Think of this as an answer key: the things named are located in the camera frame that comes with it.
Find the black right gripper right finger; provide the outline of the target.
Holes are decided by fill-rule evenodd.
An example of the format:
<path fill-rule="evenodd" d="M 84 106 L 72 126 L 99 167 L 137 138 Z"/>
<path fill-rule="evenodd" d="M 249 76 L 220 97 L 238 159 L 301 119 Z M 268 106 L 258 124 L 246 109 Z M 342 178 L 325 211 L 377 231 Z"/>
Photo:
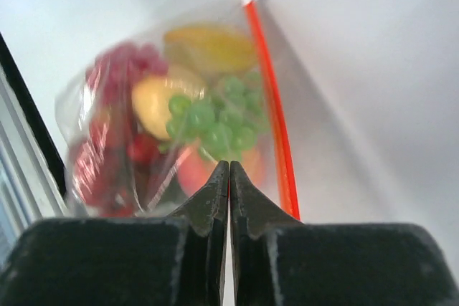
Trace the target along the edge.
<path fill-rule="evenodd" d="M 229 167 L 237 305 L 456 305 L 437 242 L 407 223 L 304 224 Z"/>

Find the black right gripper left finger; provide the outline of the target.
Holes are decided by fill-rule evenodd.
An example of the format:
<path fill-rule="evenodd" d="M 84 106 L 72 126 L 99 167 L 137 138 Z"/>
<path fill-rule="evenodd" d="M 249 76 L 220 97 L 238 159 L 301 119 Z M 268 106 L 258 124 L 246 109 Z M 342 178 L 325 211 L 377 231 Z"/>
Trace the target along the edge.
<path fill-rule="evenodd" d="M 221 305 L 229 165 L 168 216 L 32 224 L 1 271 L 3 305 Z"/>

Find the clear zip top bag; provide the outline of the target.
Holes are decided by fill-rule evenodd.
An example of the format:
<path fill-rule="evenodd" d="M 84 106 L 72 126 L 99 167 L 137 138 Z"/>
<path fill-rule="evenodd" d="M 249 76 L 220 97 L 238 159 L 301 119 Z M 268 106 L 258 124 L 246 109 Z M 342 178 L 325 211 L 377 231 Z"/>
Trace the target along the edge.
<path fill-rule="evenodd" d="M 99 53 L 55 101 L 74 216 L 163 216 L 237 161 L 300 216 L 261 0 L 194 9 Z"/>

